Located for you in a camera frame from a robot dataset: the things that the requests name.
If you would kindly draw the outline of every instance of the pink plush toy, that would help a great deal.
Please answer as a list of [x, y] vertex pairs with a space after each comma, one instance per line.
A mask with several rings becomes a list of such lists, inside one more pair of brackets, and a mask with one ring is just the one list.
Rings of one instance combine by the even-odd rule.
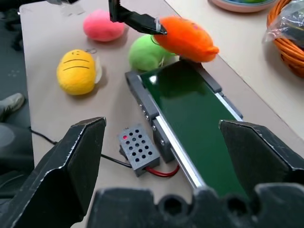
[[124, 33], [124, 24], [110, 21], [109, 12], [101, 9], [88, 15], [83, 26], [89, 38], [102, 42], [115, 40]]

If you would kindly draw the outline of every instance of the bowl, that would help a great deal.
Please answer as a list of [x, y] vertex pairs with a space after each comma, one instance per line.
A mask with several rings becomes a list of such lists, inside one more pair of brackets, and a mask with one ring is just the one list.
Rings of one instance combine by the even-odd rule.
[[238, 13], [253, 13], [265, 10], [272, 6], [276, 0], [266, 0], [260, 3], [240, 3], [231, 0], [210, 0], [215, 5], [225, 10]]

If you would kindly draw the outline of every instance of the yellow plush toy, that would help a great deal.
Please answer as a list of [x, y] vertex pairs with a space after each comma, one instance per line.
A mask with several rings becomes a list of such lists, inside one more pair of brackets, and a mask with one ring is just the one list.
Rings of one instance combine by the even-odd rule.
[[83, 50], [67, 52], [57, 68], [60, 87], [70, 95], [91, 92], [102, 76], [99, 58], [94, 61], [91, 54]]

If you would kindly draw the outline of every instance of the table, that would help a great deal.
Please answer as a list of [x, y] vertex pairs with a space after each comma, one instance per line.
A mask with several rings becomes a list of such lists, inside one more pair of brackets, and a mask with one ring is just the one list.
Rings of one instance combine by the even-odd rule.
[[[107, 1], [81, 0], [79, 4], [85, 13], [69, 17], [62, 16], [59, 6], [46, 2], [27, 4], [20, 8], [31, 126], [33, 130], [53, 140], [60, 140], [72, 124], [105, 116], [107, 127], [103, 153], [122, 160], [116, 138], [121, 130], [137, 123], [149, 129], [124, 78], [124, 73], [130, 70], [128, 49], [141, 34], [130, 29], [125, 38], [116, 42], [101, 44], [90, 41], [83, 33], [82, 22], [93, 10], [107, 9]], [[122, 5], [154, 17], [175, 13], [163, 0], [123, 0]], [[93, 55], [95, 58], [97, 55], [100, 57], [105, 72], [95, 90], [82, 97], [67, 95], [59, 88], [56, 80], [56, 67], [60, 58], [76, 48], [96, 48], [97, 53]], [[301, 154], [304, 142], [220, 57], [204, 67], [221, 84], [223, 92], [243, 113], [245, 121], [267, 126]], [[51, 146], [44, 139], [33, 135], [35, 164]], [[162, 162], [159, 169], [169, 171], [175, 165]], [[159, 179], [148, 173], [136, 178], [132, 170], [101, 159], [96, 189], [116, 186], [149, 188], [154, 192], [155, 201], [168, 193], [191, 200], [191, 187], [181, 172], [171, 179]], [[83, 228], [85, 223], [86, 220], [73, 227]]]
[[304, 80], [285, 66], [272, 43], [262, 44], [269, 10], [237, 14], [209, 0], [166, 1], [208, 31], [220, 48], [219, 56], [304, 140]]

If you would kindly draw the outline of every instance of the orange plush toy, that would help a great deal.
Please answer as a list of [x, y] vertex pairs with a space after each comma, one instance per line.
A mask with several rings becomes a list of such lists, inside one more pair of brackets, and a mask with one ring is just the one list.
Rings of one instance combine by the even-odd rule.
[[210, 62], [219, 52], [209, 34], [189, 20], [171, 16], [162, 18], [160, 23], [168, 34], [154, 35], [154, 39], [169, 52], [194, 62]]

